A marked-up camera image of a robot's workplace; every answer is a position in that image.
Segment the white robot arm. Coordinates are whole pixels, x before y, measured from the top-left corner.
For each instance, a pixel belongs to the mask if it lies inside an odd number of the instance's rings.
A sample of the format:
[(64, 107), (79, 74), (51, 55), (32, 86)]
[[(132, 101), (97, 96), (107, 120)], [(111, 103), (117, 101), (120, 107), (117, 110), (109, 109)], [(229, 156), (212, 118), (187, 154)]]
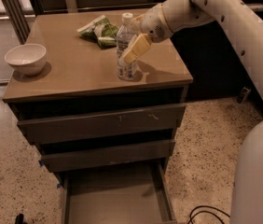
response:
[[(145, 54), (174, 33), (217, 21), (263, 101), (263, 20), (242, 0), (166, 0), (132, 21), (121, 65)], [(263, 224), (263, 120), (245, 137), (234, 177), (229, 224)]]

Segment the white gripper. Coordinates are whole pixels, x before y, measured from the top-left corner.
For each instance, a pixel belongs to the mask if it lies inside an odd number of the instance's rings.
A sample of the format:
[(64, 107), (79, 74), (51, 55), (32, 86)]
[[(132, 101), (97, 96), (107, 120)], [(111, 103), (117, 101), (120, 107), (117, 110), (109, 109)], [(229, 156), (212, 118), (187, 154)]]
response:
[(151, 44), (162, 42), (173, 35), (163, 13), (162, 5), (158, 4), (150, 8), (144, 15), (134, 17), (132, 27), (139, 35), (134, 35), (121, 56), (126, 64), (135, 62), (144, 55)]

